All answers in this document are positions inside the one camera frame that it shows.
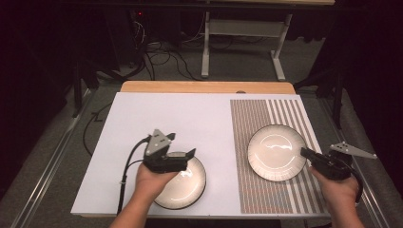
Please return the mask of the black computer case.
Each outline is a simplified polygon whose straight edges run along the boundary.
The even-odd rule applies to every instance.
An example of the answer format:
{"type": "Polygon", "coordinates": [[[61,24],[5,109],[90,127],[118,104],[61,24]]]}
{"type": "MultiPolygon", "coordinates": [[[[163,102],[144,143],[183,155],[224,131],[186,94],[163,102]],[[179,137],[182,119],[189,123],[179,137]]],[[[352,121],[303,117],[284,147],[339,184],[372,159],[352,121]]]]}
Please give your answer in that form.
{"type": "Polygon", "coordinates": [[[119,68],[133,68],[140,60],[135,48],[128,9],[105,9],[104,15],[119,68]]]}

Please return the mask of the wooden table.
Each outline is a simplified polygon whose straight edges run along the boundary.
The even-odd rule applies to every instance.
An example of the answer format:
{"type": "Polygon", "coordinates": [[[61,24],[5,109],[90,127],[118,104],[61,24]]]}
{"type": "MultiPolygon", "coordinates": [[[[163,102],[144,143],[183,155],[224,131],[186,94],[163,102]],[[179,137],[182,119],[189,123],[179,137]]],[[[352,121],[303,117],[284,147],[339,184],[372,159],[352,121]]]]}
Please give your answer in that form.
{"type": "Polygon", "coordinates": [[[190,82],[190,81],[129,81],[122,92],[148,93],[247,93],[295,94],[286,82],[190,82]]]}

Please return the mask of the white metal desk frame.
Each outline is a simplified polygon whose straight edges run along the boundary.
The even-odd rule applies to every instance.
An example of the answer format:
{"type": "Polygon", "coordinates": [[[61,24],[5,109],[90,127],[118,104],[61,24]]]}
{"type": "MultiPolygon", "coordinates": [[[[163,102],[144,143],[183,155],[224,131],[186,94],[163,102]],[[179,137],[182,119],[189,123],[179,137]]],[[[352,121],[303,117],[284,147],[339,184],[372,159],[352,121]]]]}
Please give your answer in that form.
{"type": "MultiPolygon", "coordinates": [[[[324,7],[333,6],[336,0],[205,0],[207,5],[214,3],[240,3],[251,4],[256,7],[263,6],[278,7],[324,7]]],[[[279,81],[285,81],[279,55],[281,53],[288,29],[293,18],[292,12],[287,12],[282,19],[277,21],[248,20],[248,19],[211,19],[210,12],[204,13],[204,44],[201,61],[201,76],[206,79],[209,76],[210,65],[210,37],[212,35],[246,36],[277,38],[277,46],[269,54],[279,81]]]]}

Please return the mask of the person's right hand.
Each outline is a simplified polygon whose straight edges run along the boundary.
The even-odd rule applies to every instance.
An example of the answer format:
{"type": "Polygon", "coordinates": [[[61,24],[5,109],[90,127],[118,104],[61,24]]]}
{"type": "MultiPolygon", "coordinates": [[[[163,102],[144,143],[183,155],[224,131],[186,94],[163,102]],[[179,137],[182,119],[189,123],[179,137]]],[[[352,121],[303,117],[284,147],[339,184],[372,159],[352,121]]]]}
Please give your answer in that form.
{"type": "Polygon", "coordinates": [[[358,183],[350,177],[346,180],[329,180],[322,176],[313,166],[310,172],[317,178],[328,211],[333,218],[358,218],[355,209],[355,197],[358,183]]]}

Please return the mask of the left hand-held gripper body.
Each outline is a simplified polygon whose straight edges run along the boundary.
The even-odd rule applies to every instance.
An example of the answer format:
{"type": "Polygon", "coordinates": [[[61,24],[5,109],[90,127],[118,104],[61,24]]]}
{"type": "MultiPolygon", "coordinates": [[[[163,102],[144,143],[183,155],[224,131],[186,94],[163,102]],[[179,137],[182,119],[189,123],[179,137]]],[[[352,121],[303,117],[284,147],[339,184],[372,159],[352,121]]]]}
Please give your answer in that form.
{"type": "Polygon", "coordinates": [[[171,143],[161,130],[153,131],[144,150],[143,159],[144,165],[150,171],[168,173],[184,171],[187,168],[185,152],[168,152],[171,143]]]}

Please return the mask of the striped placemat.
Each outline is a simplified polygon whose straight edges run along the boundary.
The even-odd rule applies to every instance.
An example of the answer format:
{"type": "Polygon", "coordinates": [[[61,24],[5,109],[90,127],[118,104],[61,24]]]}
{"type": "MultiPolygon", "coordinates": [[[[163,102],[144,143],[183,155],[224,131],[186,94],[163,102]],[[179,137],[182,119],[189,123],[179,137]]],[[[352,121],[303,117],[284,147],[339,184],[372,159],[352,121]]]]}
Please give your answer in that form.
{"type": "Polygon", "coordinates": [[[325,217],[327,210],[317,180],[303,168],[295,177],[270,181],[253,171],[247,145],[262,127],[283,124],[295,129],[306,145],[318,152],[317,137],[298,96],[274,100],[230,102],[236,165],[243,214],[274,214],[290,217],[325,217]]]}

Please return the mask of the white board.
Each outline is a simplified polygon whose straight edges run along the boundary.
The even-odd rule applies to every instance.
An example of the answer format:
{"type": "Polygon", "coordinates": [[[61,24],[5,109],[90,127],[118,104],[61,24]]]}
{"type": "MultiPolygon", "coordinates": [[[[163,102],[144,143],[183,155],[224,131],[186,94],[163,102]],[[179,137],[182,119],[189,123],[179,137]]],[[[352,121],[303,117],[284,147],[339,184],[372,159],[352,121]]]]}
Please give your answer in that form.
{"type": "Polygon", "coordinates": [[[325,217],[286,217],[240,211],[230,102],[294,96],[297,95],[118,93],[71,208],[72,214],[114,216],[119,203],[128,201],[135,185],[137,168],[127,167],[127,160],[140,160],[144,153],[141,139],[159,129],[165,134],[176,133],[172,150],[196,149],[196,156],[206,171],[206,187],[202,196],[189,207],[168,210],[152,205],[150,216],[198,219],[327,217],[328,213],[325,217]]]}

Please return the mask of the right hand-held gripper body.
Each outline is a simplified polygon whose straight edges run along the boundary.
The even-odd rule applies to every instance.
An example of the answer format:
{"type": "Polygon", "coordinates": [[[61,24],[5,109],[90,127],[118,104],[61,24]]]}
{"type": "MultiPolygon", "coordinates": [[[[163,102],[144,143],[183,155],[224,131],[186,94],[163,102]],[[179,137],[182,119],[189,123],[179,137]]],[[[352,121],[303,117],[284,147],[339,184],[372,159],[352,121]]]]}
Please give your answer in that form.
{"type": "Polygon", "coordinates": [[[312,154],[312,166],[325,178],[332,181],[343,181],[350,178],[355,171],[353,169],[353,156],[373,159],[376,154],[369,153],[346,142],[330,145],[327,154],[314,152],[312,154]]]}

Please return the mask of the aluminium floor rail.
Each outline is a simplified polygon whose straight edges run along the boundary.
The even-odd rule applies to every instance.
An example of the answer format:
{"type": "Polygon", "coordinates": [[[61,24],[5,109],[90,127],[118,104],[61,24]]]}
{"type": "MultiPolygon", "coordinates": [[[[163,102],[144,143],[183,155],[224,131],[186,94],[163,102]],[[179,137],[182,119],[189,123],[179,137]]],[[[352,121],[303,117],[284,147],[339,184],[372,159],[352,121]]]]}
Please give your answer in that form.
{"type": "MultiPolygon", "coordinates": [[[[332,144],[347,143],[348,140],[344,134],[343,128],[339,128],[332,117],[331,101],[327,99],[318,99],[319,106],[327,118],[327,123],[332,127],[331,135],[335,138],[332,140],[332,144]]],[[[358,210],[363,215],[363,221],[368,224],[370,228],[390,228],[388,221],[384,217],[384,213],[380,208],[379,201],[376,199],[376,195],[373,187],[370,184],[370,175],[367,172],[365,162],[370,163],[371,168],[375,168],[375,164],[378,159],[366,159],[358,156],[352,158],[353,168],[362,178],[363,193],[358,204],[358,210]]]]}
{"type": "Polygon", "coordinates": [[[10,228],[28,228],[31,220],[33,219],[37,208],[39,207],[43,197],[45,196],[59,166],[66,154],[66,147],[68,142],[78,124],[80,122],[84,110],[93,98],[94,91],[87,89],[82,97],[82,106],[70,118],[67,129],[58,142],[52,156],[50,157],[45,170],[43,171],[40,179],[37,181],[34,189],[32,190],[27,202],[19,212],[18,216],[10,226],[10,228]]]}

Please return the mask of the large white dark-rimmed plate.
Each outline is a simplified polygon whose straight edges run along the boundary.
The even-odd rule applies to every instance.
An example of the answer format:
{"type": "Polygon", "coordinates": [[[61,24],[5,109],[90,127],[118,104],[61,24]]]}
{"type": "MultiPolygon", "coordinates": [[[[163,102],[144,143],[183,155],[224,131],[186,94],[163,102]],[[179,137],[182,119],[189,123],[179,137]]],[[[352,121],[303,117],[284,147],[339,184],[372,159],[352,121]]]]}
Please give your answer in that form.
{"type": "Polygon", "coordinates": [[[306,142],[293,128],[271,124],[258,130],[247,146],[248,162],[253,171],[269,181],[287,181],[299,174],[306,159],[300,150],[306,142]]]}

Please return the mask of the person's left hand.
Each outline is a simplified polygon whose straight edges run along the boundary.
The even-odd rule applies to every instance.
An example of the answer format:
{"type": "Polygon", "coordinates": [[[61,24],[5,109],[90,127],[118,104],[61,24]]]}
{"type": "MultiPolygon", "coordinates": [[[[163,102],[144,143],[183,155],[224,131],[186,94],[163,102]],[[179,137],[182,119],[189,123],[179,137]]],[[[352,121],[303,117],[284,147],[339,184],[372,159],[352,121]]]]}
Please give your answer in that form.
{"type": "Polygon", "coordinates": [[[156,197],[164,190],[165,186],[176,176],[178,172],[154,173],[144,164],[138,168],[133,199],[144,205],[151,205],[156,197]]]}

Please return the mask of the black stand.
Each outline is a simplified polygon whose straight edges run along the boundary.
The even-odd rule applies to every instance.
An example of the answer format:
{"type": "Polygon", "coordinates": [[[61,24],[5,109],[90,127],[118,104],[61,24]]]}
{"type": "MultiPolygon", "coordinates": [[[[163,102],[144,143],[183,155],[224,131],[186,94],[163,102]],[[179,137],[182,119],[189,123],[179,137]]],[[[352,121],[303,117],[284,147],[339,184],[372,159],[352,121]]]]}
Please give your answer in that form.
{"type": "Polygon", "coordinates": [[[333,99],[332,119],[336,127],[340,129],[340,113],[343,92],[342,74],[333,68],[329,68],[318,73],[311,74],[306,79],[293,84],[295,90],[305,86],[316,86],[316,95],[318,98],[331,97],[333,99]]]}
{"type": "Polygon", "coordinates": [[[85,84],[89,89],[99,87],[94,65],[84,58],[78,60],[73,68],[74,117],[77,117],[83,108],[84,93],[82,84],[85,84]]]}

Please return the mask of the small white dark-rimmed plate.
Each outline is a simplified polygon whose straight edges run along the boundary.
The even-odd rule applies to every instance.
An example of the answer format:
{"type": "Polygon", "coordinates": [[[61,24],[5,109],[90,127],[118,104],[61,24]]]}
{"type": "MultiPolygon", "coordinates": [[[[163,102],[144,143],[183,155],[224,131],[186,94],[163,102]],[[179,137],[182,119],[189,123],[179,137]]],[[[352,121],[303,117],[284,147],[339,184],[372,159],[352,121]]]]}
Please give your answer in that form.
{"type": "Polygon", "coordinates": [[[159,206],[169,210],[180,210],[194,204],[206,186],[206,171],[202,162],[194,157],[187,162],[184,171],[172,179],[154,199],[159,206]]]}

